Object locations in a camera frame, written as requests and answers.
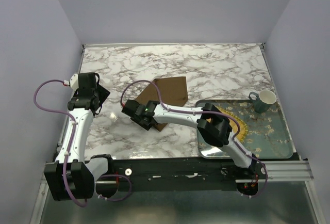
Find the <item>brown cloth napkin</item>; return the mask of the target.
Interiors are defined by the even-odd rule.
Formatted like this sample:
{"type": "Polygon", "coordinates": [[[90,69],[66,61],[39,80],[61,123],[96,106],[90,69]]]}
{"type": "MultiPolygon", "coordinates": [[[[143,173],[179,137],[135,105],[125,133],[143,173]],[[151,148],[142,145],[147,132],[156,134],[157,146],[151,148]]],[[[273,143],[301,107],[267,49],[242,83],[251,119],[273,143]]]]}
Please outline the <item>brown cloth napkin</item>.
{"type": "MultiPolygon", "coordinates": [[[[188,91],[185,76],[156,78],[153,83],[158,87],[163,103],[181,107],[187,103],[188,91]]],[[[148,101],[159,101],[156,88],[148,84],[135,100],[143,105],[146,105],[148,101]]]]}

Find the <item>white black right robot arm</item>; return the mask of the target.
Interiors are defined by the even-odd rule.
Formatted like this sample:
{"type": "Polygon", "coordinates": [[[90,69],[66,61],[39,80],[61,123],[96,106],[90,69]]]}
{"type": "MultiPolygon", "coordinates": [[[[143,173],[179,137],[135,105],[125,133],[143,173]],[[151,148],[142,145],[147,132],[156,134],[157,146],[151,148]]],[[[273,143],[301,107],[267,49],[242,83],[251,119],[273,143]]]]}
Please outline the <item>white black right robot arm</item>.
{"type": "Polygon", "coordinates": [[[259,163],[268,179],[265,165],[236,140],[240,132],[238,121],[212,104],[186,108],[160,101],[148,101],[143,105],[136,100],[127,100],[121,106],[122,113],[147,131],[152,127],[162,131],[168,124],[194,128],[207,144],[219,148],[233,160],[242,178],[257,177],[256,164],[259,163]]]}

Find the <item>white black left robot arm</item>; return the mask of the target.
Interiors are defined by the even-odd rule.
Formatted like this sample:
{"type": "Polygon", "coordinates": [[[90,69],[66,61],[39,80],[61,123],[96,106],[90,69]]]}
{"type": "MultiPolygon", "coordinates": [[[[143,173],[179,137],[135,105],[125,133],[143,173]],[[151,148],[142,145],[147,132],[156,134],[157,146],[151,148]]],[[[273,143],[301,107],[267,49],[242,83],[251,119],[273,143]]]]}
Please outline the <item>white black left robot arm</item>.
{"type": "Polygon", "coordinates": [[[87,200],[99,178],[109,180],[114,175],[108,154],[85,161],[90,126],[110,92],[100,85],[100,76],[94,72],[74,74],[64,85],[74,90],[66,113],[68,125],[62,147],[54,161],[46,164],[44,175],[54,200],[87,200]]]}

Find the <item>teal mug white inside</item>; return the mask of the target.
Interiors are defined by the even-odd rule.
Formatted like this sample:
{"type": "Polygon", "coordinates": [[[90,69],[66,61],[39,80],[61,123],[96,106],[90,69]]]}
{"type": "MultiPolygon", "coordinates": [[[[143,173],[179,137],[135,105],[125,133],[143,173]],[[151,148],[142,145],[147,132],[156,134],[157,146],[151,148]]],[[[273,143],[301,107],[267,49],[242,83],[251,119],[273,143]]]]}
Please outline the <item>teal mug white inside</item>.
{"type": "Polygon", "coordinates": [[[254,111],[259,114],[266,112],[277,101],[276,94],[270,90],[262,90],[259,93],[250,92],[249,99],[253,103],[254,111]]]}

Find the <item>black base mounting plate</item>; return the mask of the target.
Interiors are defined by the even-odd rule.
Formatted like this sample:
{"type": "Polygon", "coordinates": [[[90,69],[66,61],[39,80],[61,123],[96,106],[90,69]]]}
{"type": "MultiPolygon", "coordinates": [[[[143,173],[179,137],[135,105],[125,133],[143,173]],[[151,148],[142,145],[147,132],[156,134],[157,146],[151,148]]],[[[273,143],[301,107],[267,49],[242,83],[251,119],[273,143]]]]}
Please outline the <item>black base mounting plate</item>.
{"type": "Polygon", "coordinates": [[[232,159],[165,158],[116,159],[110,170],[96,182],[104,196],[116,191],[193,191],[243,190],[255,194],[258,182],[265,179],[261,165],[253,169],[235,166],[232,159]]]}

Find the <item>teal floral metal tray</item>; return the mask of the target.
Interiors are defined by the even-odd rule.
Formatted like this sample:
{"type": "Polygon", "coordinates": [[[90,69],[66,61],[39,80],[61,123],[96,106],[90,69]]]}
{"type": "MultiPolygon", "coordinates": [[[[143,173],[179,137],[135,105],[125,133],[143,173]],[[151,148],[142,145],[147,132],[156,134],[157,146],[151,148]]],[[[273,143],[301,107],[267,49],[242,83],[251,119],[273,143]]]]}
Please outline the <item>teal floral metal tray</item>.
{"type": "Polygon", "coordinates": [[[203,107],[207,103],[239,121],[241,130],[236,138],[259,159],[288,159],[294,154],[291,135],[278,103],[262,114],[254,112],[250,100],[200,100],[195,105],[203,107]]]}

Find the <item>aluminium frame rail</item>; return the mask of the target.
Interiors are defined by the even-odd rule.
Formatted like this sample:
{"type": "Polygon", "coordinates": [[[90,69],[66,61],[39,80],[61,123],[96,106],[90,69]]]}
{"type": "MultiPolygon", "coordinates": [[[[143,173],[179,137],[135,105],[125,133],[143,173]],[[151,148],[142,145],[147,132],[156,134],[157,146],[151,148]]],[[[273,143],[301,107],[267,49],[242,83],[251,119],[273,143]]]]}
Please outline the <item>aluminium frame rail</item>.
{"type": "Polygon", "coordinates": [[[308,161],[263,161],[268,172],[268,179],[273,182],[309,181],[313,178],[308,161]]]}

